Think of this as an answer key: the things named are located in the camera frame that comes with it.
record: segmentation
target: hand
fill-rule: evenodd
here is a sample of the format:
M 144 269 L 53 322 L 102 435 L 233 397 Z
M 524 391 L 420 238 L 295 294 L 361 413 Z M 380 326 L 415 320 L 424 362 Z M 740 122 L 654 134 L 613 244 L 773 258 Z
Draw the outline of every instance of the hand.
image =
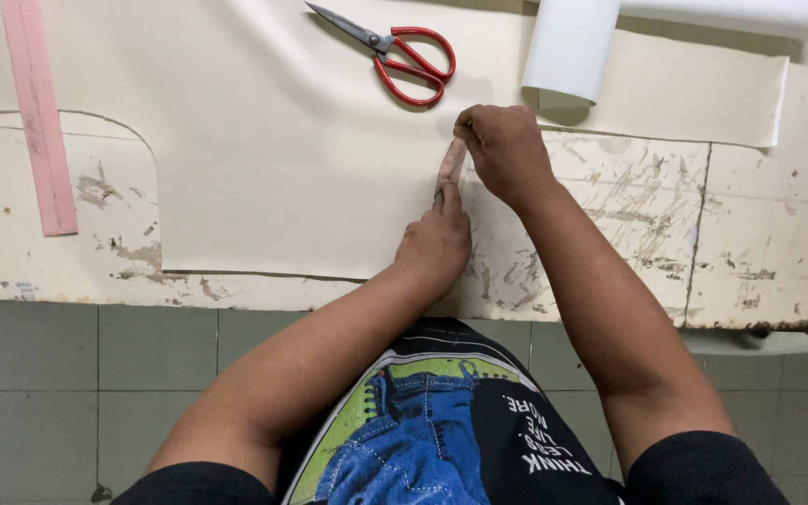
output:
M 474 105 L 461 112 L 454 135 L 466 142 L 485 187 L 517 214 L 550 197 L 557 182 L 532 108 Z
M 469 216 L 463 212 L 457 184 L 445 182 L 442 189 L 441 212 L 428 210 L 420 221 L 408 224 L 392 265 L 425 289 L 432 301 L 454 289 L 472 252 Z

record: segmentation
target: white roll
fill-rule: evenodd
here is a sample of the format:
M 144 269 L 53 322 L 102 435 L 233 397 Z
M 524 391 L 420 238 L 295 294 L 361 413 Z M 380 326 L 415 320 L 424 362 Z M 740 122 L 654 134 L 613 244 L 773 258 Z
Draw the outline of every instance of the white roll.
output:
M 622 0 L 621 13 L 808 40 L 808 0 Z
M 620 0 L 541 0 L 522 85 L 593 107 L 619 14 Z

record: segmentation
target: red scissors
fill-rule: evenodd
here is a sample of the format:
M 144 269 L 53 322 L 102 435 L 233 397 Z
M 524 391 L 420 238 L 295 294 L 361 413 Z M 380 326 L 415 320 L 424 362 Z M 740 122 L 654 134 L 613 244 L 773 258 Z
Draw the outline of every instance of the red scissors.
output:
M 328 9 L 315 6 L 310 2 L 305 3 L 310 6 L 315 13 L 323 16 L 327 21 L 336 25 L 338 28 L 341 28 L 345 33 L 354 37 L 356 40 L 360 40 L 360 42 L 366 47 L 376 51 L 376 57 L 373 58 L 373 65 L 376 67 L 376 73 L 379 74 L 379 77 L 385 83 L 385 86 L 389 88 L 389 91 L 398 97 L 399 100 L 407 103 L 408 105 L 413 105 L 416 107 L 428 107 L 430 105 L 435 105 L 439 100 L 441 100 L 442 95 L 444 94 L 444 84 L 447 83 L 455 74 L 455 67 L 457 64 L 455 59 L 455 51 L 452 49 L 451 44 L 449 44 L 447 40 L 444 40 L 444 37 L 431 29 L 418 28 L 416 26 L 392 28 L 391 35 L 388 37 L 380 37 L 369 29 L 361 28 L 353 22 L 333 13 Z M 426 61 L 418 52 L 411 48 L 407 42 L 400 40 L 398 35 L 422 35 L 441 44 L 442 49 L 444 49 L 444 53 L 448 55 L 448 71 L 442 72 L 441 70 L 438 70 L 432 66 L 432 64 Z M 405 65 L 392 59 L 388 59 L 387 55 L 391 49 L 391 44 L 401 48 L 401 50 L 410 56 L 415 62 L 417 62 L 417 65 L 419 65 L 421 68 Z M 405 95 L 398 89 L 398 86 L 395 86 L 394 83 L 391 82 L 389 75 L 385 72 L 386 66 L 388 68 L 393 68 L 425 80 L 436 90 L 435 96 L 426 100 L 418 100 Z

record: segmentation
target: worktable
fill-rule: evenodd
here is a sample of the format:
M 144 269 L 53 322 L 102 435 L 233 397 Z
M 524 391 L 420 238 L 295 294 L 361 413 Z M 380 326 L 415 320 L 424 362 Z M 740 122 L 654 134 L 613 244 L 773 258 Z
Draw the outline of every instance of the worktable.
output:
M 808 43 L 781 43 L 804 66 L 788 76 L 778 147 L 544 132 L 556 176 L 676 326 L 808 332 Z M 77 111 L 61 120 L 80 233 L 44 238 L 20 117 L 0 113 L 0 299 L 305 311 L 358 286 L 163 272 L 146 143 L 132 125 Z M 525 230 L 475 172 L 466 175 L 464 206 L 474 254 L 433 312 L 558 321 Z

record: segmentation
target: pink paper strip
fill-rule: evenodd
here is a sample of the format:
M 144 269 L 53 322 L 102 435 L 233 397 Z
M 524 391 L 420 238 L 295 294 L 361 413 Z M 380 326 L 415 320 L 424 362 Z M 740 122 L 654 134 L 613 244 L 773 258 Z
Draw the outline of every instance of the pink paper strip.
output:
M 39 0 L 2 0 L 17 100 L 36 181 L 42 235 L 77 233 L 73 189 Z

